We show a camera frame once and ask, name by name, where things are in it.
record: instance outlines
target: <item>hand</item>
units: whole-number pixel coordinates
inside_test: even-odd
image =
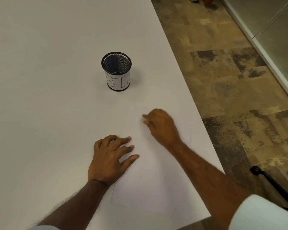
[[[154,109],[148,115],[142,115],[153,137],[166,149],[182,143],[171,116],[162,109]]]
[[[123,146],[131,140],[131,137],[119,138],[116,135],[109,135],[98,140],[94,145],[93,160],[88,169],[88,180],[103,182],[109,186],[114,184],[128,169],[131,164],[138,159],[139,155],[131,155],[124,162],[119,159],[134,149],[134,146]]]

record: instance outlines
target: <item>person's left arm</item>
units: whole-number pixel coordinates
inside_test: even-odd
[[[98,140],[94,145],[94,156],[88,169],[86,185],[38,226],[50,225],[60,230],[85,230],[108,188],[139,157],[131,155],[124,162],[119,162],[124,154],[133,150],[133,145],[119,148],[130,140],[130,137],[118,138],[116,135]]]

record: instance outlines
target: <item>light blue sleeve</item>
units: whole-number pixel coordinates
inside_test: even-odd
[[[29,228],[28,230],[60,230],[54,226],[42,225],[42,226],[34,226]]]
[[[229,230],[288,230],[288,211],[258,196],[241,203]]]

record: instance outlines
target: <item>black rim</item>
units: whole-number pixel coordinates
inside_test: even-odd
[[[108,56],[110,56],[110,55],[112,55],[112,54],[120,54],[120,55],[123,55],[123,56],[127,57],[127,59],[128,59],[129,62],[130,62],[129,68],[128,68],[126,71],[120,72],[120,73],[111,73],[111,72],[109,72],[107,69],[105,69],[105,67],[104,67],[104,60],[105,60],[106,57],[108,57]],[[109,74],[112,74],[112,75],[122,75],[122,74],[125,74],[125,73],[129,72],[129,70],[131,69],[131,59],[130,59],[126,54],[124,54],[124,53],[122,53],[122,52],[114,51],[114,52],[110,52],[110,53],[106,54],[106,55],[102,58],[102,60],[101,60],[101,66],[102,66],[103,69],[104,69],[107,73],[109,73]]]
[[[116,91],[116,92],[124,91],[124,90],[128,89],[129,86],[130,86],[130,83],[129,83],[129,85],[127,86],[127,88],[125,88],[125,89],[122,89],[122,90],[115,90],[115,89],[112,89],[112,88],[108,85],[108,87],[109,87],[110,89],[112,89],[112,90],[114,90],[114,91]]]

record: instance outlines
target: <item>black mesh pen holder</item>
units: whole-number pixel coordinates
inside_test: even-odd
[[[108,87],[114,91],[124,91],[130,85],[130,58],[121,52],[110,52],[106,54],[102,61]]]

